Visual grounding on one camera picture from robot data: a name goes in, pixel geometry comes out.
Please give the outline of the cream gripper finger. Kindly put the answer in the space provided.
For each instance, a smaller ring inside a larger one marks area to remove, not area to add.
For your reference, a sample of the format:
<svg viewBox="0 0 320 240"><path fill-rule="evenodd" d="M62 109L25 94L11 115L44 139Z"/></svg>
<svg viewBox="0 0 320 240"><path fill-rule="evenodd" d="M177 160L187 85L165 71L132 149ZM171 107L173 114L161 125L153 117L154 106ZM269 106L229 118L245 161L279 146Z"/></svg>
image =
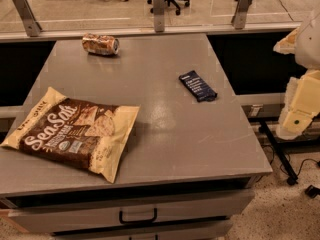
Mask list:
<svg viewBox="0 0 320 240"><path fill-rule="evenodd" d="M298 28L294 29L286 37L278 41L273 47L273 50L280 54L294 54L297 34Z"/></svg>
<svg viewBox="0 0 320 240"><path fill-rule="evenodd" d="M276 128L276 135L283 140L293 140L297 137L296 134L289 132L283 126L284 120L289 113L289 105L292 102L294 94L297 90L297 86L298 86L298 79L295 77L291 77L286 86L286 92L284 95L284 107L281 110L281 113L278 119L278 125Z"/></svg>

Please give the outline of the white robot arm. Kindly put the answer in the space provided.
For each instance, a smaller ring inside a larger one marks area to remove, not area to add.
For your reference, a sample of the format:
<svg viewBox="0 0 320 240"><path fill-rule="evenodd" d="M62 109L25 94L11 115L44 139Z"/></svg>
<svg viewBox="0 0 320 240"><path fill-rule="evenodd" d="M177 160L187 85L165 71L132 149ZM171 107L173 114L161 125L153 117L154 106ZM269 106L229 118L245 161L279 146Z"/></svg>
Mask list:
<svg viewBox="0 0 320 240"><path fill-rule="evenodd" d="M291 77L284 95L284 107L278 119L276 134L284 140L300 136L320 113L320 11L310 16L273 50L294 54L295 62L307 69L300 78Z"/></svg>

